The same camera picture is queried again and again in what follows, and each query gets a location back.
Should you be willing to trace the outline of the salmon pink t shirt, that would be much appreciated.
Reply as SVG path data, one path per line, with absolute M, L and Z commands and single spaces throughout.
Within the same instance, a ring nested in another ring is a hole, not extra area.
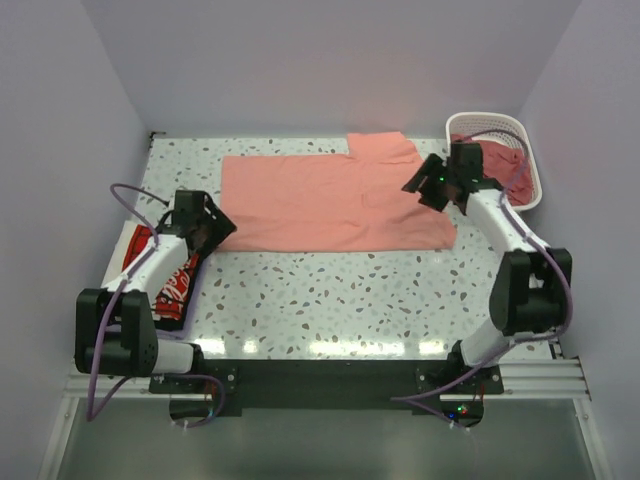
M 228 252 L 352 253 L 450 249 L 445 213 L 403 186 L 422 164 L 400 132 L 350 133 L 346 154 L 227 156 L 220 208 Z

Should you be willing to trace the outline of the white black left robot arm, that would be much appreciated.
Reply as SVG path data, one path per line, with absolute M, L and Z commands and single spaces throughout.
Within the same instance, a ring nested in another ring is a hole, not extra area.
M 97 376 L 151 377 L 172 374 L 185 392 L 200 390 L 207 368 L 199 349 L 158 338 L 152 303 L 185 263 L 202 261 L 237 230 L 201 190 L 178 190 L 173 207 L 141 252 L 100 288 L 86 288 L 76 300 L 74 361 L 78 371 Z

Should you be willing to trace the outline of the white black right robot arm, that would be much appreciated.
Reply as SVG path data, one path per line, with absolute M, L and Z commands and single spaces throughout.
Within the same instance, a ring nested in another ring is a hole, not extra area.
M 459 360 L 445 369 L 448 386 L 469 392 L 481 380 L 480 368 L 497 362 L 513 347 L 556 338 L 570 325 L 572 256 L 538 237 L 517 215 L 498 180 L 484 175 L 477 143 L 456 142 L 442 159 L 429 155 L 403 186 L 419 203 L 436 211 L 453 204 L 489 240 L 500 263 L 489 295 L 489 319 L 457 342 Z

